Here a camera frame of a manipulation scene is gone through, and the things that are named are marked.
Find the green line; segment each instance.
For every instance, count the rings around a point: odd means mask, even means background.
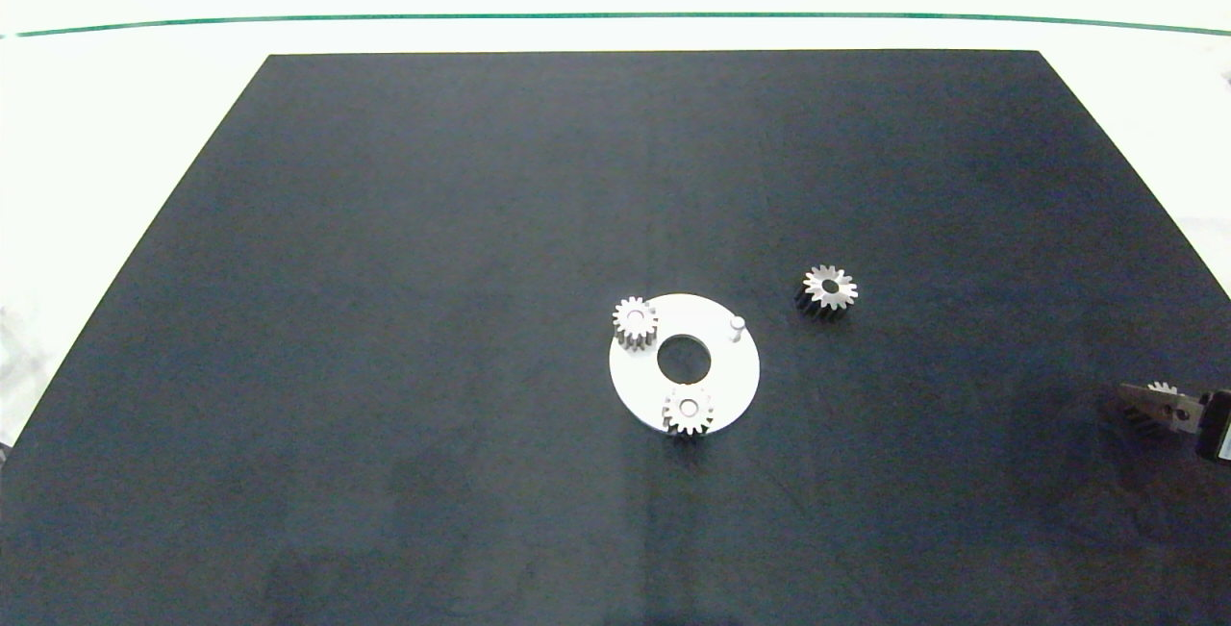
[[[1185,32],[1188,34],[1214,34],[1231,37],[1231,30],[1214,27],[1187,27],[1183,25],[1151,25],[1150,22],[1121,22],[1119,20],[1089,20],[1083,17],[1048,16],[990,16],[981,12],[853,12],[853,11],[683,11],[683,12],[361,12],[339,16],[234,16],[234,17],[182,17],[175,20],[145,20],[142,22],[113,22],[113,25],[85,25],[57,30],[30,30],[16,32],[14,37],[41,37],[46,34],[70,34],[74,32],[102,32],[107,30],[132,30],[133,27],[169,27],[172,25],[231,25],[231,22],[297,22],[305,20],[598,20],[598,18],[656,18],[656,17],[854,17],[899,20],[996,20],[1002,22],[1049,22],[1050,25],[1087,25],[1094,27],[1120,27],[1125,30],[1151,30],[1156,32]]]

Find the spur gear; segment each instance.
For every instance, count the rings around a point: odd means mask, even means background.
[[[624,349],[641,351],[654,344],[659,335],[659,316],[649,303],[641,298],[628,298],[616,305],[612,314],[616,325],[616,338]]]
[[[662,424],[668,434],[699,437],[714,424],[714,403],[703,386],[680,384],[662,406]]]
[[[1179,394],[1179,389],[1177,389],[1177,386],[1168,384],[1168,381],[1153,381],[1153,384],[1147,385],[1147,389],[1155,390],[1155,392],[1157,394],[1171,394],[1171,395]]]
[[[795,306],[809,319],[836,320],[859,296],[859,285],[852,280],[840,267],[812,267],[804,274],[804,283],[795,294]]]

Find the black table surface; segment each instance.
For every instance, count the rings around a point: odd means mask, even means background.
[[[608,375],[661,293],[760,347],[696,445]],[[1107,402],[1227,336],[1038,53],[276,55],[10,456],[0,617],[1231,624],[1231,473]]]

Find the plate center hole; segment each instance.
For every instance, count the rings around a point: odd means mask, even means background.
[[[709,373],[709,351],[696,337],[668,337],[659,347],[659,368],[676,384],[696,384]]]

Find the gear teeth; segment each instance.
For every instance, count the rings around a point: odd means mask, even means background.
[[[1181,395],[1179,389],[1168,384],[1168,381],[1153,381],[1153,384],[1147,385],[1147,389],[1155,390],[1158,394]]]

